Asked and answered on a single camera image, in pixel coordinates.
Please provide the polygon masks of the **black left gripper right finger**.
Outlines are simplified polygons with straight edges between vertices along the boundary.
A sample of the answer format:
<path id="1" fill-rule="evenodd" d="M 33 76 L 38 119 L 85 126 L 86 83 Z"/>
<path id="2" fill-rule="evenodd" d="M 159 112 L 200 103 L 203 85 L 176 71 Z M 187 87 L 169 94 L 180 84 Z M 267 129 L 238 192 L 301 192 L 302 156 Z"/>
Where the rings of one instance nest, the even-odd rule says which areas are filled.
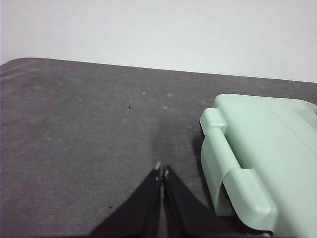
<path id="1" fill-rule="evenodd" d="M 238 232 L 205 207 L 171 166 L 162 174 L 164 209 L 170 236 L 235 236 Z"/>

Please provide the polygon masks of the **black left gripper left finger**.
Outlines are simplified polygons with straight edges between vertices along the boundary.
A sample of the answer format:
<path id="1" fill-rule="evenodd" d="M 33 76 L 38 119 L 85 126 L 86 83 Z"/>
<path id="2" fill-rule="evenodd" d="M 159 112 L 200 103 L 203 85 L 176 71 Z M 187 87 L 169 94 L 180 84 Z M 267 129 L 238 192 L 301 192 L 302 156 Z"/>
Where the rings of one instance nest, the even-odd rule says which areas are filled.
<path id="1" fill-rule="evenodd" d="M 160 162 L 92 236 L 156 236 L 160 214 Z"/>

